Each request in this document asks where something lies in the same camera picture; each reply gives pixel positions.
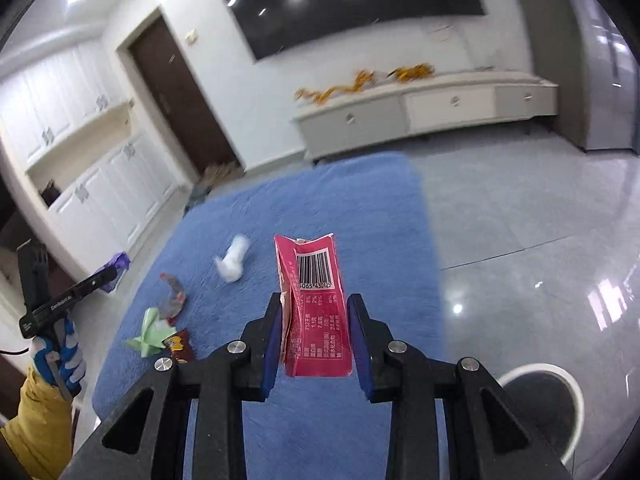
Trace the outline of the yellow sleeve forearm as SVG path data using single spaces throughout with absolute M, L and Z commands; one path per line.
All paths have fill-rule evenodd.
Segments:
M 17 415 L 1 428 L 2 477 L 58 479 L 72 456 L 72 404 L 31 365 Z

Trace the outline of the blue white gloved left hand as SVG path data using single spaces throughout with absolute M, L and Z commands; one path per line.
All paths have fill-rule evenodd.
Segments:
M 36 371 L 48 385 L 58 388 L 66 400 L 78 396 L 87 367 L 75 325 L 67 316 L 53 324 L 49 335 L 35 336 L 30 354 Z

